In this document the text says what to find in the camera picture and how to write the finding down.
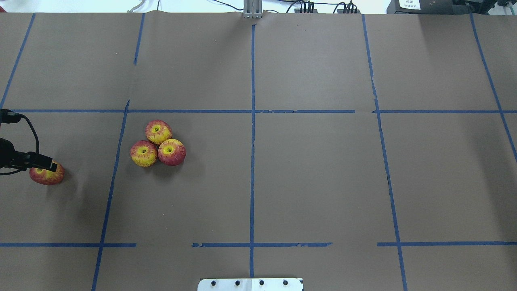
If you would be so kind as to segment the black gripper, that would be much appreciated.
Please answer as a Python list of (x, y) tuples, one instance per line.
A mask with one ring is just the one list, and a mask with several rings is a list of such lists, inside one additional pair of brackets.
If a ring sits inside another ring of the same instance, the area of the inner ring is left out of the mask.
[[(12, 162), (16, 159), (16, 167), (12, 166)], [(52, 157), (48, 157), (35, 152), (22, 153), (17, 152), (14, 145), (6, 140), (0, 139), (0, 167), (14, 168), (18, 170), (28, 170), (30, 168), (37, 168), (42, 170), (49, 170), (51, 172), (57, 171), (58, 164), (53, 162)]]

